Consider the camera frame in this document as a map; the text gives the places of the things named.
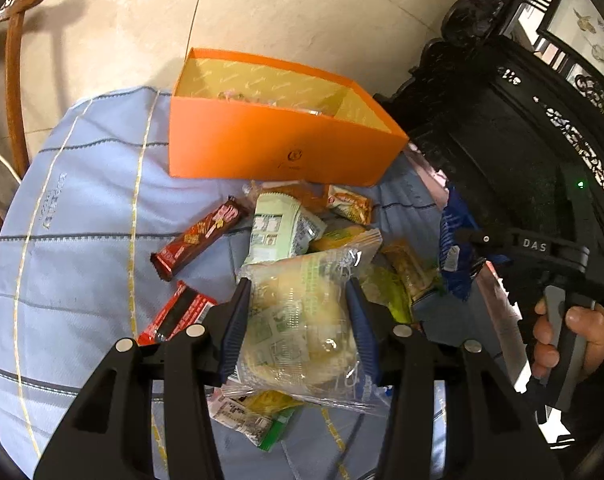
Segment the person right hand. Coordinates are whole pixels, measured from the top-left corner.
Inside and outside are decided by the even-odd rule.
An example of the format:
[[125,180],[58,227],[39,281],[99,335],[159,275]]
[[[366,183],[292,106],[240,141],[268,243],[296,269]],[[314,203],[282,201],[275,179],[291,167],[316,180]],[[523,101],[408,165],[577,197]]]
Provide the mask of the person right hand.
[[[535,313],[540,317],[533,328],[536,344],[531,370],[534,377],[542,378],[552,367],[558,365],[560,356],[552,345],[554,331],[547,318],[547,304],[544,298],[537,302]],[[566,313],[566,324],[576,336],[581,336],[586,341],[582,375],[593,374],[604,362],[604,307],[600,304],[596,304],[594,310],[571,307]]]

